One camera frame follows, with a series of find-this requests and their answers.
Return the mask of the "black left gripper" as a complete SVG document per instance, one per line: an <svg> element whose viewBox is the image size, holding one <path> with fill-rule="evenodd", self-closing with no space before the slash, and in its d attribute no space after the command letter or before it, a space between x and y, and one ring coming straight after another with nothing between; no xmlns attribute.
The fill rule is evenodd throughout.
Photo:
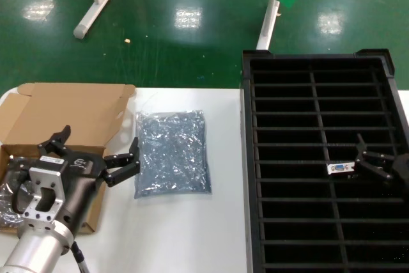
<svg viewBox="0 0 409 273"><path fill-rule="evenodd" d="M95 153L71 151L65 145L71 134L61 132L38 145L41 157L31 167L35 197L31 218L57 221L73 236L96 232L105 183L114 187L140 173L139 139L134 138L128 153L102 157ZM49 154L55 153L58 158Z"/></svg>

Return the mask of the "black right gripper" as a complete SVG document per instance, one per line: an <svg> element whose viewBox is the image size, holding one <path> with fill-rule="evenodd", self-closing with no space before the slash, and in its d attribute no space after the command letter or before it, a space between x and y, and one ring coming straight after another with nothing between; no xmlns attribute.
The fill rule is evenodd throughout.
<svg viewBox="0 0 409 273"><path fill-rule="evenodd" d="M398 178L405 191L408 190L408 154L393 156L386 153L373 152L367 149L361 134L357 134L357 156L354 161L354 172L370 176L385 184L391 184L394 176Z"/></svg>

